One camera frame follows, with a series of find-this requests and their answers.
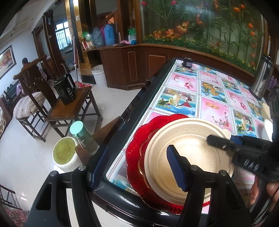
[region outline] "beige paper plate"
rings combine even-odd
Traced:
[[[173,144],[191,165],[215,173],[224,169],[232,176],[234,167],[230,162],[231,158],[225,151],[207,145],[206,138],[210,134],[230,138],[226,131],[209,121],[183,118],[165,125],[150,140],[144,158],[146,178],[162,199],[183,206],[187,196],[187,192],[177,186],[167,160],[167,147],[170,144]],[[210,188],[205,190],[204,203],[209,200]]]

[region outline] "metal screw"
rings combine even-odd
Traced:
[[[85,165],[80,165],[79,167],[78,167],[78,170],[80,170],[80,171],[83,171],[83,170],[85,170],[86,169],[86,166]]]
[[[196,171],[196,170],[198,170],[198,169],[199,169],[199,167],[198,167],[197,165],[191,165],[191,170]]]
[[[227,175],[227,172],[226,172],[225,170],[220,170],[220,174],[221,174],[222,176],[226,176],[226,175]]]
[[[59,173],[56,170],[53,170],[49,173],[49,175],[51,175],[52,177],[54,177],[57,174],[59,174]]]

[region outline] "blue gripper pad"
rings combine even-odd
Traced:
[[[180,163],[183,163],[183,160],[174,145],[169,145],[167,147],[167,159],[172,169],[177,186],[180,187],[184,192],[187,191],[187,183],[185,181],[185,171],[183,170]]]
[[[239,138],[239,136],[231,136],[230,140],[236,144],[242,145],[242,140]]]

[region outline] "window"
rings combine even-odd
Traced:
[[[72,45],[68,21],[57,24],[55,26],[55,34],[60,50],[63,50]]]

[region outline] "framed picture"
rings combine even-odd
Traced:
[[[16,65],[12,45],[0,54],[0,79]]]

